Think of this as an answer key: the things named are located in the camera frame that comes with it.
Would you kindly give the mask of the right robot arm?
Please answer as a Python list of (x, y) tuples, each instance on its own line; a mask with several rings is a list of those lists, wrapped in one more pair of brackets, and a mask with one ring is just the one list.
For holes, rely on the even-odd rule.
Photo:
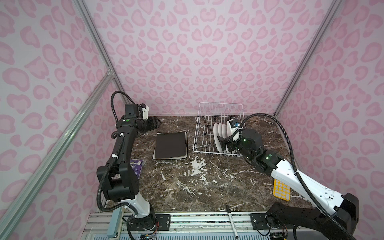
[(227, 138), (214, 134), (219, 151), (236, 151), (259, 173), (271, 176), (310, 201), (313, 208), (274, 203), (265, 222), (272, 229), (284, 225), (320, 232), (329, 240), (352, 240), (359, 222), (359, 200), (351, 193), (341, 194), (318, 183), (294, 168), (293, 164), (265, 148), (262, 136), (253, 129), (232, 130)]

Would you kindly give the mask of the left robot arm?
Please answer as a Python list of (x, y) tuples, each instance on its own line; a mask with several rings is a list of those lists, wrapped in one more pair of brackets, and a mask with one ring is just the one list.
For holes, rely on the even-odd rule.
[(133, 222), (152, 230), (156, 226), (153, 206), (140, 193), (139, 177), (131, 166), (131, 154), (139, 133), (159, 128), (161, 121), (149, 116), (145, 104), (125, 105), (125, 114), (117, 121), (112, 154), (104, 166), (98, 167), (97, 206), (102, 212), (112, 212), (127, 207), (134, 213)]

